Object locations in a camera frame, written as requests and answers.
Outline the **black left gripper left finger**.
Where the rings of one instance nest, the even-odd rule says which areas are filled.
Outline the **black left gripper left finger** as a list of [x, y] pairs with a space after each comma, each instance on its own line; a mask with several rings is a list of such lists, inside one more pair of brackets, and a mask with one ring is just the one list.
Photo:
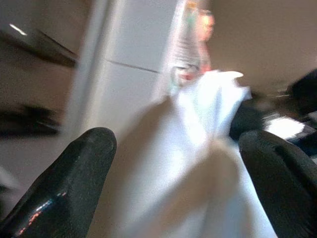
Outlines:
[[2, 238], [84, 238], [117, 148], [105, 127], [87, 130], [32, 183], [0, 224]]

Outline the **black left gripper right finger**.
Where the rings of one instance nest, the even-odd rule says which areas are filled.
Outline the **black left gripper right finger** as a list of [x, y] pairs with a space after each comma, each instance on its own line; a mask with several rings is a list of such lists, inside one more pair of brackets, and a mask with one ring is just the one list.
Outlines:
[[317, 236], [317, 166], [299, 147], [267, 131], [248, 131], [239, 151], [279, 238]]

